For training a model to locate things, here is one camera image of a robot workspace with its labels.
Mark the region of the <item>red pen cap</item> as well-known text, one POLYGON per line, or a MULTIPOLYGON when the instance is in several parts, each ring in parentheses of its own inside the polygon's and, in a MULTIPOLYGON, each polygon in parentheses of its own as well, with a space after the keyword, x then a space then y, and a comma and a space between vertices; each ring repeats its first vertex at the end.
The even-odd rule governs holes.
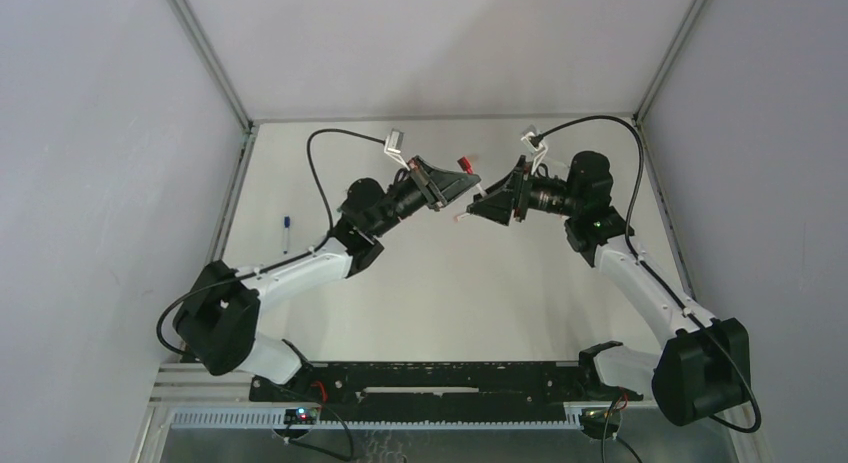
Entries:
POLYGON ((466 172, 466 173, 472 173, 472 172, 473 172, 472 165, 471 165, 470 161, 469 161, 466 157, 459 158, 459 159, 457 160, 457 163, 459 164, 460 168, 461 168, 464 172, 466 172))

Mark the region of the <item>blue cap pen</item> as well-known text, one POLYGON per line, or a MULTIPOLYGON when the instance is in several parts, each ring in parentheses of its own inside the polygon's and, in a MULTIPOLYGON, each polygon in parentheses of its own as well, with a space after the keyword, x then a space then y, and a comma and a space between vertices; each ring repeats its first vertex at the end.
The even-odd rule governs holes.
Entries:
POLYGON ((283 254, 290 251, 291 217, 286 215, 283 219, 283 254))

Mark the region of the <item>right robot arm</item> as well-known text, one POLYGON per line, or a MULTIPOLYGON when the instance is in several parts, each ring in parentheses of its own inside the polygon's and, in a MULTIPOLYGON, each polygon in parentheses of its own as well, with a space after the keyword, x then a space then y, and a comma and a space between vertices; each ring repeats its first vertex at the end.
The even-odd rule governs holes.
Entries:
POLYGON ((620 388, 649 398, 677 426, 753 403, 746 328, 735 318, 718 319, 654 268, 612 204, 608 159, 579 152, 564 179, 531 169, 519 159, 507 176, 474 196, 468 214, 502 225, 524 220, 531 210, 564 217, 571 248, 625 296, 661 349, 652 354, 610 341, 581 351, 589 390, 620 388))

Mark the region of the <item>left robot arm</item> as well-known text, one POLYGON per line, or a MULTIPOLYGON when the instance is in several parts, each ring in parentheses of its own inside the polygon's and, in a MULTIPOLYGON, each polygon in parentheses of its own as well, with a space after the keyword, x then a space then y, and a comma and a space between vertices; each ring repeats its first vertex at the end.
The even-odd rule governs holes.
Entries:
POLYGON ((207 264, 172 320, 190 354, 213 376, 240 371, 276 384, 291 380, 306 360, 292 344, 262 334, 260 318, 300 293, 364 271, 383 251, 380 237, 422 208, 442 210, 480 182, 420 157, 404 170, 387 188, 373 178, 354 181, 338 221, 297 256, 263 267, 207 264))

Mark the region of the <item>right controller board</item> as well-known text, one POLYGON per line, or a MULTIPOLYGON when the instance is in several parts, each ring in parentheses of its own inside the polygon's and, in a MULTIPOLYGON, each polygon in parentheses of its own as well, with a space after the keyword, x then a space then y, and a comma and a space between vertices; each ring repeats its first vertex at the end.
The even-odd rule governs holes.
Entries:
POLYGON ((584 409, 579 416, 582 433, 592 440, 613 438, 619 431, 620 423, 620 416, 617 413, 609 416, 607 409, 584 409))

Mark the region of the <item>controller board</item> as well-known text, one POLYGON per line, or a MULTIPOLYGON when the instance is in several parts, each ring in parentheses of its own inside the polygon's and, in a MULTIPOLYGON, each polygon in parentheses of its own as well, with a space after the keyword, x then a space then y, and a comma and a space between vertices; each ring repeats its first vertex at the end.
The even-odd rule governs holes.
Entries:
POLYGON ((283 424, 286 427, 311 426, 318 422, 320 413, 319 408, 289 408, 285 410, 283 424))
POLYGON ((582 433, 592 440, 613 438, 619 431, 620 423, 620 416, 617 413, 609 416, 607 409, 584 409, 579 416, 582 433))

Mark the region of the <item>left controller board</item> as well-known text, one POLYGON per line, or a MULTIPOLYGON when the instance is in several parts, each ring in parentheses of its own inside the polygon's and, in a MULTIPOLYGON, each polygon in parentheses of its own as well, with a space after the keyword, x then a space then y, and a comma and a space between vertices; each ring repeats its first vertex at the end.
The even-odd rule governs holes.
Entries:
POLYGON ((285 410, 283 424, 286 427, 311 426, 318 422, 320 413, 319 408, 289 408, 285 410))

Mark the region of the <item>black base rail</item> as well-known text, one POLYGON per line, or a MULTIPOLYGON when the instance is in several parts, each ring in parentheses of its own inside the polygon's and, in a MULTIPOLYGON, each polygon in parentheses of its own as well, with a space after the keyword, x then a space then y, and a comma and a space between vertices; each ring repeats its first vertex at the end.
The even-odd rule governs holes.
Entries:
POLYGON ((572 361, 312 362, 288 383, 255 377, 249 390, 252 402, 315 400, 341 418, 552 416, 557 408, 643 398, 572 361))

